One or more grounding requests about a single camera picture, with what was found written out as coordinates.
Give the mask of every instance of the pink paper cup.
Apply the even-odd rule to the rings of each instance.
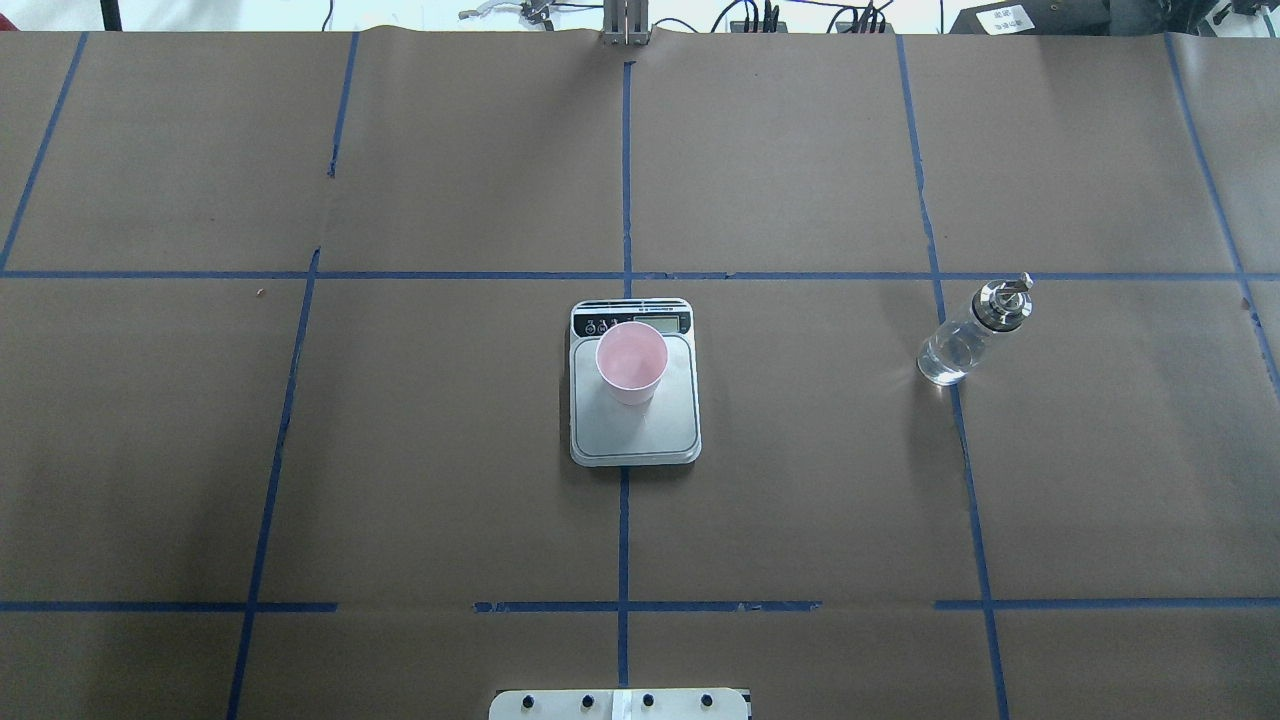
[[[600,336],[595,368],[618,402],[648,402],[667,372],[667,338],[644,323],[618,323]]]

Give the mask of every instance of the glass bottle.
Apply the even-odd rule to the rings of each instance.
[[[915,365],[931,382],[950,386],[964,379],[991,346],[1021,327],[1032,314],[1034,282],[1023,273],[1016,281],[982,286],[965,306],[938,327],[920,347]]]

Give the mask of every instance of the black cable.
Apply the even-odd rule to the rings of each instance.
[[[680,18],[662,18],[660,20],[653,23],[650,27],[658,27],[662,23],[680,23],[680,24],[687,27],[689,29],[691,29],[694,32],[698,32],[698,28],[695,28],[694,26],[686,23],[685,20],[682,20]]]
[[[787,0],[788,3],[800,3],[803,5],[822,5],[823,8],[850,8],[844,3],[822,3],[820,0]]]
[[[827,23],[827,32],[831,32],[831,28],[836,27],[836,20],[840,19],[840,15],[845,14],[845,10],[852,10],[854,23],[858,23],[858,8],[854,8],[852,5],[841,5],[841,8],[836,10],[836,14],[831,17],[831,22]]]
[[[755,4],[755,0],[733,0],[728,5],[724,5],[724,9],[721,10],[721,14],[716,17],[716,22],[712,23],[712,29],[709,32],[716,32],[716,28],[719,27],[719,22],[723,20],[724,15],[727,15],[728,12],[733,9],[733,5],[737,5],[739,3],[745,3],[751,8],[755,8],[755,17],[760,17],[760,6]]]

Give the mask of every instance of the metal pump cap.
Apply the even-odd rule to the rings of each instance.
[[[1023,273],[1016,281],[991,281],[973,296],[973,314],[983,325],[997,333],[1016,331],[1032,314],[1027,293],[1036,284]]]

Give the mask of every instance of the digital kitchen scale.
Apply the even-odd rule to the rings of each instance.
[[[607,329],[628,320],[653,325],[667,340],[667,372],[653,400],[623,405],[595,368]],[[694,309],[676,297],[589,300],[568,322],[570,455],[579,465],[682,465],[703,451],[698,410]]]

